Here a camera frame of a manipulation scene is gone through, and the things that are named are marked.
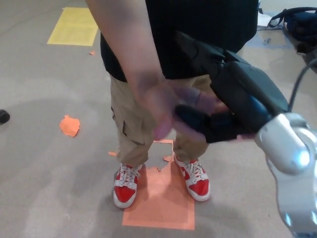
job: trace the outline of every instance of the gray floor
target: gray floor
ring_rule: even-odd
[[[268,11],[304,5],[317,3],[262,1]],[[203,156],[213,199],[195,205],[195,231],[121,225],[122,211],[111,199],[118,164],[107,153],[116,148],[116,133],[98,38],[93,48],[46,44],[65,6],[84,2],[0,2],[0,107],[12,116],[0,127],[0,237],[289,238],[277,213],[273,177],[253,142],[212,145]],[[273,45],[283,41],[281,32],[258,37],[272,38]],[[304,66],[292,48],[246,46],[242,54],[289,97]],[[312,126],[317,126],[316,90],[310,71],[295,110]],[[58,128],[66,114],[81,121],[76,138]],[[162,153],[153,148],[148,166],[159,165]]]

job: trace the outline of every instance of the red and white sneaker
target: red and white sneaker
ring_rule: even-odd
[[[134,202],[141,168],[142,165],[132,168],[121,164],[113,188],[113,201],[117,207],[128,208]]]
[[[197,201],[204,202],[210,198],[210,184],[208,176],[199,160],[181,162],[175,157],[186,181],[189,194]]]

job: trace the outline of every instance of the cable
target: cable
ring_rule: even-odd
[[[293,88],[293,92],[292,92],[291,98],[290,98],[289,103],[288,103],[288,112],[291,112],[293,110],[296,93],[298,91],[300,83],[303,80],[304,75],[307,73],[307,70],[310,69],[314,64],[317,64],[317,59],[313,59],[312,61],[310,61],[309,64],[306,65],[302,69],[301,73],[298,75],[298,78],[296,79],[296,82],[294,84],[294,88]]]

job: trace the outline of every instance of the cargo pocket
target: cargo pocket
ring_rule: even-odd
[[[144,132],[143,132],[143,118],[135,115],[127,114],[122,115],[119,112],[112,110],[112,119],[122,135],[138,145],[144,145]]]

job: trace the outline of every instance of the pant leg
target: pant leg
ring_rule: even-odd
[[[144,110],[127,83],[111,78],[111,110],[118,134],[117,160],[137,167],[148,159],[148,151],[154,141],[155,121]]]
[[[191,86],[203,92],[214,94],[210,88],[210,83],[209,75],[204,75],[194,78]],[[208,146],[206,142],[195,142],[177,133],[174,141],[174,153],[180,161],[195,160],[206,152]]]

